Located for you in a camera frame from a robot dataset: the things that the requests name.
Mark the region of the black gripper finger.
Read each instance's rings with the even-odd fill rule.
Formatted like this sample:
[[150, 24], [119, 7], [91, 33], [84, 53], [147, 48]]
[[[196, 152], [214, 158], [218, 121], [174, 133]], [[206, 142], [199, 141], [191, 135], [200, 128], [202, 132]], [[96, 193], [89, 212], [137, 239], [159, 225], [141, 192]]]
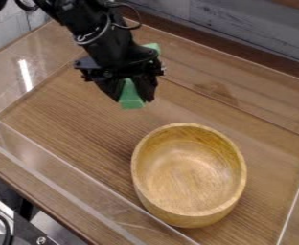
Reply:
[[97, 80], [96, 84], [111, 99], [119, 101], [125, 81], [123, 79]]
[[155, 100], [155, 93], [158, 88], [158, 79], [152, 75], [141, 74], [132, 78], [136, 92], [144, 102]]

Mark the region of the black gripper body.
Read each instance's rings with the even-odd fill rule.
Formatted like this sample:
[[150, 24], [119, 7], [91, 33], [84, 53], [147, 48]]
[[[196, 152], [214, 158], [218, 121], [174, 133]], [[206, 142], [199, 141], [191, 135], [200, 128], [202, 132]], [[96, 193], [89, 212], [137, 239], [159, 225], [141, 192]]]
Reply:
[[164, 74], [160, 51], [137, 45], [129, 30], [91, 25], [76, 28], [73, 38], [88, 54], [75, 63], [85, 81], [131, 78], [158, 83], [158, 77]]

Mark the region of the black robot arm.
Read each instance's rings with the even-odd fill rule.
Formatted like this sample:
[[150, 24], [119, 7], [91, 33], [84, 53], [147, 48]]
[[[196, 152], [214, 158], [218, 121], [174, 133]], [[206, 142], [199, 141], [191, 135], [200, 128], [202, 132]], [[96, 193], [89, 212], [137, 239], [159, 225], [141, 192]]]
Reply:
[[0, 11], [14, 1], [25, 11], [41, 10], [64, 26], [87, 56], [75, 62], [87, 82], [112, 100], [140, 106], [155, 100], [158, 77], [164, 74], [160, 46], [139, 45], [116, 0], [0, 0]]

